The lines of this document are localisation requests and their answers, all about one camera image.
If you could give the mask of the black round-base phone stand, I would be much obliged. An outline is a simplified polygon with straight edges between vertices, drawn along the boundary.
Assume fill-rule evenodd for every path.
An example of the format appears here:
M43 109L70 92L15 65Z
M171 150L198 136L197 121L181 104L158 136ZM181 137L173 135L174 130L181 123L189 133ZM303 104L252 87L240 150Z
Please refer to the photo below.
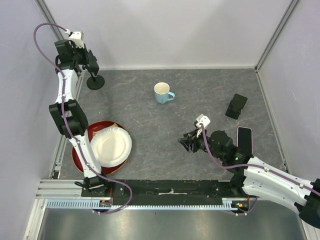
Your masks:
M86 85L90 90L99 90L105 85L105 79L98 75L98 73L95 73L94 68L87 68L86 65L82 66L83 70L87 70L90 74L90 77L86 81Z

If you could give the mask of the black phone clear case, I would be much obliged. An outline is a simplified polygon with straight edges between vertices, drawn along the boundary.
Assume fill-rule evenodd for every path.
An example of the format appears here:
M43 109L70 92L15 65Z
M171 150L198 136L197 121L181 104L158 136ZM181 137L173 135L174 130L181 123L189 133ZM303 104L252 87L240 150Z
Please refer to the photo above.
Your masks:
M90 74L92 74L94 77L96 77L99 73L99 65L97 62L96 57L94 56L92 50L88 51L87 55L87 70Z

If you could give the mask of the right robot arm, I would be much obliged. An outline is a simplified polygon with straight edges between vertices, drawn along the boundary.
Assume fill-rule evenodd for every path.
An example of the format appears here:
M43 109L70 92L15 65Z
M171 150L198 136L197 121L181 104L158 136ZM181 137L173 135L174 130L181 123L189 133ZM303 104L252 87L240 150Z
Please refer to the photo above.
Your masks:
M279 170L235 146L223 130L210 136L193 130L178 139L190 153L202 150L220 168L233 173L229 191L263 198L297 213L314 228L320 227L320 180L306 180Z

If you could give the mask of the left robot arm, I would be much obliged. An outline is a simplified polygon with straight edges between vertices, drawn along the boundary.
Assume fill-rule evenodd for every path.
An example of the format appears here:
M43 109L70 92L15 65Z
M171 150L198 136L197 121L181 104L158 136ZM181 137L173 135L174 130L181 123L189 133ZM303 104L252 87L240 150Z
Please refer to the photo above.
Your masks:
M65 136L79 158L84 179L75 182L82 188L83 197L105 197L112 185L106 180L101 165L98 163L89 140L88 119L76 100L76 86L82 70L88 70L90 77L87 86L98 90L105 84L105 79L98 74L96 57L86 46L80 46L73 40L55 42L58 55L54 66L59 78L58 96L49 112L61 135Z

